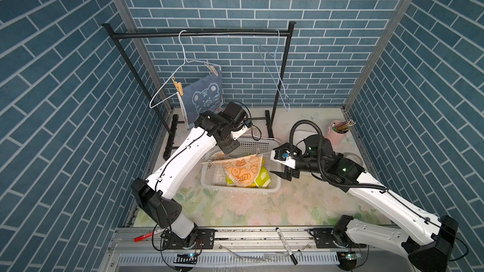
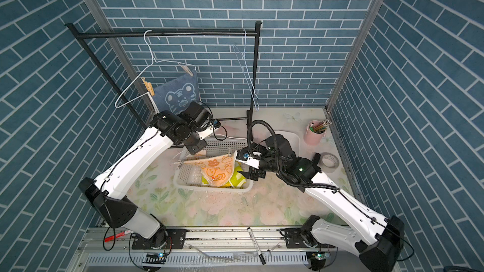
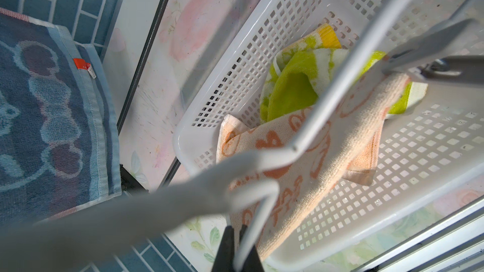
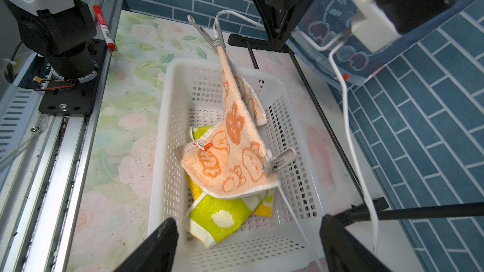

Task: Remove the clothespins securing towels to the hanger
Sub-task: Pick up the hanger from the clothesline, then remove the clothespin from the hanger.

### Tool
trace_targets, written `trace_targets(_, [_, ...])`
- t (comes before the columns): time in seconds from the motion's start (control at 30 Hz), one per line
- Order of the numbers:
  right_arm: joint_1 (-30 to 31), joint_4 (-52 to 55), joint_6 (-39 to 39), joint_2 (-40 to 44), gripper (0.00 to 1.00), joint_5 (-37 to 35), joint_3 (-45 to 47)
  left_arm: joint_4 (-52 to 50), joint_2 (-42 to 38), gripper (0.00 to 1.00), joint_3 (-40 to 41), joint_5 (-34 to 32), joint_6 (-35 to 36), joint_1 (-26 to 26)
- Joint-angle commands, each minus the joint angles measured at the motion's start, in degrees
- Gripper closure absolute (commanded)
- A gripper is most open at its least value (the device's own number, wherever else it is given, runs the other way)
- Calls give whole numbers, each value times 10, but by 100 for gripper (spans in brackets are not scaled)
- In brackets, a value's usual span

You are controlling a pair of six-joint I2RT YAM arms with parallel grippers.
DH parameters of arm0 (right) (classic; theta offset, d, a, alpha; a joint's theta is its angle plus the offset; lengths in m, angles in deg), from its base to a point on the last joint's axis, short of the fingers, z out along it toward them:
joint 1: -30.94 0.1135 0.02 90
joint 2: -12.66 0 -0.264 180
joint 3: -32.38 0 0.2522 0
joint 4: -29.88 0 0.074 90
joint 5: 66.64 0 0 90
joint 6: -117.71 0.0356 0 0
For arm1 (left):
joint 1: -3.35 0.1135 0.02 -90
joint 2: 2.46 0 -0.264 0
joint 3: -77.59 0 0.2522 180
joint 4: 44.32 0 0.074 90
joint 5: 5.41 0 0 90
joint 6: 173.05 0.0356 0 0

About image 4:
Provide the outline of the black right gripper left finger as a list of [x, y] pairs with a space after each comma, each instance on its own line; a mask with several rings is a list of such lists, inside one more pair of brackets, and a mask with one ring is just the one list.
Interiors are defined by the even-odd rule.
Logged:
[[115, 271], [171, 271], [178, 238], [175, 219], [166, 219]]

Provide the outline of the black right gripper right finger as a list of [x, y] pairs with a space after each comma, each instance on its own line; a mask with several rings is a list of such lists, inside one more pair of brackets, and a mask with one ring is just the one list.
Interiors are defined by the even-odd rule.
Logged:
[[320, 238], [329, 271], [390, 272], [390, 269], [329, 214], [322, 218]]

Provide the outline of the yellow green towel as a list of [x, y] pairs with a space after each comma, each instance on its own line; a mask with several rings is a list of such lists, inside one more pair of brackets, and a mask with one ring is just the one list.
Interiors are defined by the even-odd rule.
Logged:
[[[210, 146], [206, 150], [195, 147], [199, 162], [198, 168], [208, 165], [210, 176], [218, 176], [223, 180], [223, 192], [228, 193], [239, 188], [253, 188], [257, 181], [264, 177], [262, 159], [258, 157], [258, 149], [249, 150], [249, 154], [243, 157], [240, 165], [222, 173], [221, 164], [212, 151], [229, 151], [226, 135], [220, 125], [212, 127], [198, 127], [192, 129], [192, 139], [197, 141], [204, 137], [210, 137]], [[206, 248], [211, 248], [217, 243], [234, 234], [250, 215], [261, 217], [272, 216], [274, 189], [260, 190], [254, 195], [235, 199], [218, 199], [205, 192], [195, 182], [193, 171], [186, 171], [185, 177], [194, 198], [184, 218], [185, 230], [198, 238]]]

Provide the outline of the white wire hanger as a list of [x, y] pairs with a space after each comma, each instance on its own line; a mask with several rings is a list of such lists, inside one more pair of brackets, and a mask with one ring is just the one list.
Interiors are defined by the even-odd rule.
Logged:
[[355, 147], [353, 144], [353, 139], [352, 139], [352, 131], [350, 128], [350, 118], [349, 118], [349, 102], [348, 102], [348, 87], [345, 82], [345, 79], [340, 72], [338, 66], [336, 65], [334, 61], [334, 55], [338, 50], [340, 50], [343, 45], [345, 45], [345, 42], [351, 35], [351, 31], [345, 31], [343, 33], [338, 34], [336, 37], [334, 37], [332, 40], [329, 41], [326, 45], [320, 47], [317, 44], [315, 44], [308, 36], [306, 36], [302, 31], [296, 30], [295, 31], [296, 35], [301, 35], [302, 38], [306, 39], [311, 45], [315, 46], [315, 49], [322, 51], [322, 50], [330, 50], [329, 53], [329, 63], [336, 75], [337, 80], [339, 81], [341, 87], [342, 87], [342, 108], [343, 108], [343, 124], [344, 124], [344, 132], [345, 132], [345, 137], [347, 139], [347, 143], [349, 146], [349, 152], [352, 157], [352, 160], [349, 161], [345, 151], [343, 150], [342, 146], [340, 145], [340, 142], [336, 135], [334, 134], [334, 131], [329, 123], [329, 121], [326, 118], [326, 115], [324, 114], [324, 111], [320, 107], [320, 104], [311, 89], [311, 86], [309, 82], [306, 79], [306, 76], [304, 72], [301, 69], [301, 66], [299, 65], [297, 58], [294, 54], [294, 52], [291, 49], [287, 49], [288, 54], [291, 57], [291, 60], [293, 64], [295, 65], [295, 68], [298, 71], [298, 74], [304, 83], [307, 92], [311, 98], [311, 101], [313, 102], [313, 106], [315, 107], [315, 110], [318, 112], [321, 121], [324, 123], [324, 126], [326, 128], [326, 131], [328, 135], [331, 136], [331, 140], [333, 141], [334, 146], [336, 147], [339, 156], [345, 165], [345, 168], [347, 172], [349, 173], [349, 176], [355, 186], [355, 189], [357, 190], [358, 194], [360, 195], [360, 198], [364, 202], [364, 208], [367, 210], [367, 214], [369, 215], [369, 220], [372, 224], [372, 253], [374, 255], [377, 254], [378, 251], [378, 234], [379, 234], [379, 218], [378, 218], [378, 212], [375, 208], [374, 202], [371, 198], [370, 192], [368, 190], [368, 187], [365, 183], [364, 175], [361, 171], [360, 164], [358, 161], [358, 157], [355, 151]]

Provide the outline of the beige clothespin orange towel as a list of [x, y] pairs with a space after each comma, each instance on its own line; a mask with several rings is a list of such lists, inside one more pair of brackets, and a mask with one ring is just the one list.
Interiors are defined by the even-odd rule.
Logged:
[[296, 159], [297, 154], [293, 147], [286, 149], [277, 156], [274, 156], [271, 150], [267, 149], [263, 159], [263, 173], [265, 176], [270, 176], [272, 173], [284, 169]]
[[195, 27], [195, 29], [201, 34], [203, 39], [215, 50], [218, 51], [219, 48], [226, 52], [226, 45], [223, 38], [223, 32], [221, 30], [221, 25], [218, 19], [214, 20], [213, 25], [213, 35], [210, 36], [203, 27], [196, 24], [195, 19], [192, 15], [187, 16], [189, 23]]

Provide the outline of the orange bunny towel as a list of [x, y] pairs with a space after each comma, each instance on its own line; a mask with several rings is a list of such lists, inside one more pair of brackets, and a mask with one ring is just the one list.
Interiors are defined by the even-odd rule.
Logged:
[[[231, 63], [223, 51], [218, 49], [222, 67], [222, 97], [224, 118], [217, 125], [222, 127], [226, 135], [229, 151], [212, 151], [222, 165], [222, 173], [234, 169], [240, 165], [243, 157], [249, 154], [249, 150], [258, 149], [258, 157], [263, 159], [266, 155], [266, 146], [259, 134], [258, 127], [267, 123], [267, 117], [262, 105], [253, 88], [242, 78], [237, 71], [233, 70]], [[224, 193], [223, 180], [218, 176], [210, 176], [208, 165], [198, 168], [199, 160], [192, 150], [198, 147], [206, 150], [210, 146], [210, 137], [204, 137], [194, 142], [189, 142], [175, 149], [175, 155], [185, 171], [193, 171], [195, 182], [205, 192], [218, 199], [235, 199], [254, 195], [260, 190], [269, 190], [279, 185], [276, 175], [265, 176], [254, 184], [253, 188], [240, 186], [231, 192]]]

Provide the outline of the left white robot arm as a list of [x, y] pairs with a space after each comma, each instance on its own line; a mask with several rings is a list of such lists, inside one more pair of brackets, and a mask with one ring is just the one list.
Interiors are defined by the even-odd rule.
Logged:
[[[2, 0], [18, 23], [21, 41], [66, 80], [89, 82], [98, 66], [88, 45], [97, 34], [98, 8], [82, 0]], [[280, 49], [314, 0], [252, 0], [273, 48]]]

